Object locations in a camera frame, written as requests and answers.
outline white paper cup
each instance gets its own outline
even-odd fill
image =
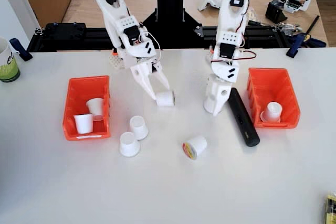
[[[142,116],[136,115],[130,120],[130,129],[137,140],[142,140],[148,135],[148,128]]]
[[[191,159],[195,160],[208,146],[208,143],[204,136],[197,136],[189,139],[186,143],[183,143],[182,148],[184,153]]]
[[[91,133],[93,131],[93,115],[74,115],[77,132],[79,134]]]
[[[168,90],[156,94],[156,104],[158,106],[175,106],[175,94],[173,90]]]
[[[279,123],[282,113],[282,106],[277,102],[270,102],[267,104],[264,111],[261,112],[260,118],[263,122]]]
[[[140,143],[133,132],[121,134],[119,151],[125,157],[133,157],[140,151]]]
[[[93,98],[86,103],[94,121],[103,120],[103,101],[104,99],[102,98]]]

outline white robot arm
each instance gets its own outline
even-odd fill
[[[214,74],[208,79],[204,101],[205,110],[214,116],[222,110],[232,83],[237,81],[248,6],[249,0],[222,0],[220,5],[216,45],[210,59]]]
[[[116,57],[123,60],[125,68],[131,68],[136,82],[156,100],[149,75],[154,73],[167,89],[170,87],[146,27],[130,14],[124,0],[96,1],[103,13],[109,37],[118,51]]]

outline white mug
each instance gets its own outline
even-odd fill
[[[0,81],[15,81],[20,76],[14,54],[5,38],[0,37]]]

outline orange plastic bin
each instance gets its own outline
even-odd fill
[[[109,76],[72,78],[69,80],[65,104],[63,130],[67,140],[107,138],[110,133],[110,83]],[[93,132],[78,134],[74,115],[88,114],[86,102],[93,98],[103,98],[103,120],[93,123]]]
[[[251,117],[258,128],[295,128],[300,119],[300,108],[285,68],[249,68],[247,91]],[[280,123],[266,123],[261,112],[269,102],[282,106]]]

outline mug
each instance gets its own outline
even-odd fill
[[[0,37],[0,81],[15,81],[20,76],[14,54],[5,38]]]

